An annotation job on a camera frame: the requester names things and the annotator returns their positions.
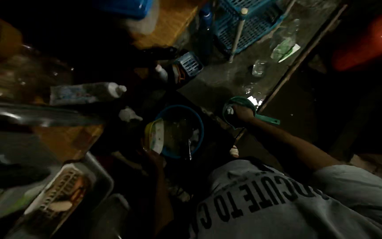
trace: blue bottle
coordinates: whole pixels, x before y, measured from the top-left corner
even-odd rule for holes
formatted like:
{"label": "blue bottle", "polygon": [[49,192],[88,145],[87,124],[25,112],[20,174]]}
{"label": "blue bottle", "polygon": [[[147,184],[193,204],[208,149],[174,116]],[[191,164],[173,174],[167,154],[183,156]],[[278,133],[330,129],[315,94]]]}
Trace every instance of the blue bottle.
{"label": "blue bottle", "polygon": [[209,57],[213,52],[213,13],[211,12],[211,2],[208,2],[200,10],[199,27],[197,32],[197,52],[200,61],[207,66]]}

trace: plastic bottle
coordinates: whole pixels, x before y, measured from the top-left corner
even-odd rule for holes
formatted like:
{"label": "plastic bottle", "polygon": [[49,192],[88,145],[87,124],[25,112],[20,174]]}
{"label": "plastic bottle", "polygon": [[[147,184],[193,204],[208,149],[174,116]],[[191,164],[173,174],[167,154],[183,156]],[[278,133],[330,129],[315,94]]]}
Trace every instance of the plastic bottle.
{"label": "plastic bottle", "polygon": [[210,3],[206,3],[199,13],[200,24],[197,32],[197,52],[200,61],[206,66],[213,52],[213,13]]}
{"label": "plastic bottle", "polygon": [[158,77],[159,77],[164,83],[167,83],[167,82],[168,82],[167,71],[166,71],[165,69],[163,69],[161,65],[157,65],[155,69],[156,69],[156,71],[159,73]]}
{"label": "plastic bottle", "polygon": [[280,28],[274,33],[270,47],[272,50],[271,58],[278,62],[296,44],[297,31],[300,25],[299,19],[294,19],[287,27]]}
{"label": "plastic bottle", "polygon": [[82,85],[58,85],[51,87],[50,105],[82,105],[112,101],[126,91],[124,85],[114,82],[99,82]]}

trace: green plastic item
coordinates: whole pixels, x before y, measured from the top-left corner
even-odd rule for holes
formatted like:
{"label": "green plastic item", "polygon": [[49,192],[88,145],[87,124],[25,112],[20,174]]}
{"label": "green plastic item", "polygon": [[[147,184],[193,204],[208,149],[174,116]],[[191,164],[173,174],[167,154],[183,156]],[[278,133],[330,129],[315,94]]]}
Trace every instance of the green plastic item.
{"label": "green plastic item", "polygon": [[244,106],[244,107],[250,108],[253,111],[254,117],[256,117],[257,119],[262,120],[264,122],[269,122],[269,123],[273,123],[276,125],[279,125],[281,123],[281,121],[279,119],[274,119],[274,118],[271,118],[268,116],[256,114],[256,107],[253,105],[253,103],[249,99],[242,97],[242,96],[234,96],[225,103],[225,105],[223,106],[223,110],[222,110],[223,119],[225,120],[226,123],[228,123],[230,126],[232,126],[233,129],[235,129],[235,126],[233,126],[225,118],[225,115],[227,114],[227,108],[230,105],[239,105],[239,106]]}

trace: wooden plank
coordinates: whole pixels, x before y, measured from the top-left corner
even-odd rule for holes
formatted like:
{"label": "wooden plank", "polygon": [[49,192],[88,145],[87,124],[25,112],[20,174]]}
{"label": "wooden plank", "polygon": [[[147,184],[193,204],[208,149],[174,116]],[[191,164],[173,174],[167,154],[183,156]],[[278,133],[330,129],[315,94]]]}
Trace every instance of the wooden plank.
{"label": "wooden plank", "polygon": [[160,12],[156,27],[150,35],[131,33],[138,49],[153,46],[172,46],[188,27],[207,0],[159,0]]}
{"label": "wooden plank", "polygon": [[103,125],[32,127],[61,162],[82,159],[103,133]]}

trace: concrete floor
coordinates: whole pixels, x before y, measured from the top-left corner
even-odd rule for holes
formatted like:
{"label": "concrete floor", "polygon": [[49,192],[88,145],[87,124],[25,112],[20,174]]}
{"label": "concrete floor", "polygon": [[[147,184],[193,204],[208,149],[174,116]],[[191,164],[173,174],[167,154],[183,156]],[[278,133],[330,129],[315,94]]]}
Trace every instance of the concrete floor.
{"label": "concrete floor", "polygon": [[[195,79],[178,91],[195,105],[204,107],[215,114],[219,114],[224,103],[232,96],[252,96],[258,104],[262,104],[294,60],[303,52],[313,36],[336,9],[338,2],[338,0],[326,0],[316,8],[307,8],[299,3],[294,4],[281,26],[287,26],[296,18],[300,19],[296,42],[301,49],[285,61],[271,62],[270,39],[252,44],[237,54],[232,63],[227,62],[227,58],[215,48],[210,64],[204,67]],[[256,60],[269,63],[263,78],[254,77],[251,74]]]}

